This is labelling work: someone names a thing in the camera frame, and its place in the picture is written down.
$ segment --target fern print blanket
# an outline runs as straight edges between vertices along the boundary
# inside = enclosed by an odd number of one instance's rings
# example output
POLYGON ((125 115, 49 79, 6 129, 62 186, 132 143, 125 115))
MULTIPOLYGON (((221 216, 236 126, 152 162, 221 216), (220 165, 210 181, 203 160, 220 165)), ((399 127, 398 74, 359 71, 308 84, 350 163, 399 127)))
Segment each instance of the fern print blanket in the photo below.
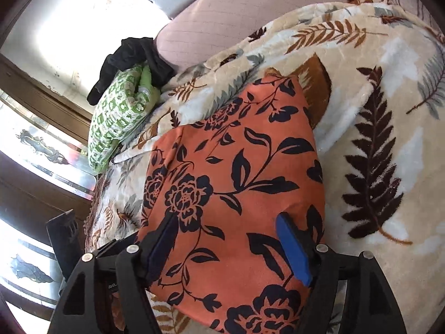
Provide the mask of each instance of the fern print blanket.
MULTIPOLYGON (((174 77, 97 187, 87 251, 143 225, 147 169, 161 136, 217 121, 219 108, 268 75, 297 76, 308 102, 326 243, 350 255, 372 251, 408 333, 426 333, 445 303, 445 38, 390 0, 296 9, 174 77)), ((212 331, 156 297, 152 304, 164 333, 212 331)))

